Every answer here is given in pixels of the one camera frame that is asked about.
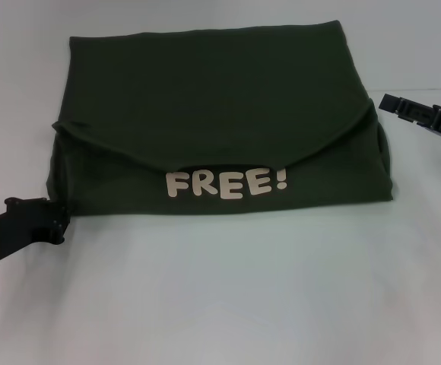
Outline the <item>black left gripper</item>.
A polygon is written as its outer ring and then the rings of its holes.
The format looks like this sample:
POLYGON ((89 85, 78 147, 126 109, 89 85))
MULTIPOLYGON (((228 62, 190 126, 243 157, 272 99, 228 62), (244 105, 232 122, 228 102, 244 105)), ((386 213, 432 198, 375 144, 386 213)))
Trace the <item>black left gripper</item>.
POLYGON ((0 260, 32 243, 62 244, 71 220, 68 207, 44 198, 5 199, 0 214, 0 260))

